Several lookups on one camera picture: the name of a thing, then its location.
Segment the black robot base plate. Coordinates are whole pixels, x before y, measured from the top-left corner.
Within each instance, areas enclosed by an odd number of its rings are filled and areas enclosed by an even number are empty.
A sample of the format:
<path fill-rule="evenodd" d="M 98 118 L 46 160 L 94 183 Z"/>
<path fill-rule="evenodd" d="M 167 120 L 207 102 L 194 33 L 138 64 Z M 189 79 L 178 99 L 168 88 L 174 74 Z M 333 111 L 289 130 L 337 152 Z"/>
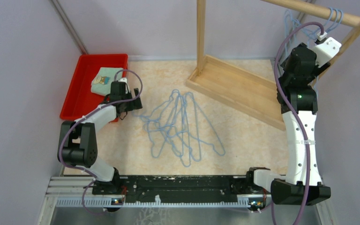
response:
<path fill-rule="evenodd" d="M 94 183 L 92 193 L 119 195 L 126 203 L 235 203 L 264 191 L 245 175 L 126 175 L 120 176 L 119 189 Z"/>

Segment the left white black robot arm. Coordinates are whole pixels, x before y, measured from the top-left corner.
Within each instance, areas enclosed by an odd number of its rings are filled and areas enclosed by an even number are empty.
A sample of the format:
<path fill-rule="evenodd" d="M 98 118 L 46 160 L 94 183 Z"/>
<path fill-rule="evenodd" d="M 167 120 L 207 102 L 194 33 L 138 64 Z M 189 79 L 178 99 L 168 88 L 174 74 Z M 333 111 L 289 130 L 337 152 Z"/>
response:
<path fill-rule="evenodd" d="M 97 132 L 121 114 L 141 109 L 140 91 L 130 90 L 127 78 L 111 83 L 110 93 L 86 116 L 64 121 L 60 128 L 58 160 L 70 168 L 92 174 L 95 183 L 110 194 L 121 190 L 119 171 L 98 156 Z"/>

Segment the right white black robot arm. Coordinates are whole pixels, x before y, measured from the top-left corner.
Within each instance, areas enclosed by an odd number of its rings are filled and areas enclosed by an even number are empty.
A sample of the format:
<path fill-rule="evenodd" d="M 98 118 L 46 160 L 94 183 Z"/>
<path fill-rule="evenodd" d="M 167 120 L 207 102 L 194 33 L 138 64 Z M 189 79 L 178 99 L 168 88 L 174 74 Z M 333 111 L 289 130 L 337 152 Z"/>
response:
<path fill-rule="evenodd" d="M 315 205 L 331 197 L 331 188 L 324 185 L 315 153 L 317 93 L 310 83 L 324 69 L 316 64 L 317 54 L 301 43 L 292 49 L 281 64 L 284 72 L 278 78 L 277 100 L 285 123 L 288 143 L 288 168 L 285 175 L 265 167 L 251 167 L 245 187 L 250 193 L 266 189 L 278 205 Z"/>

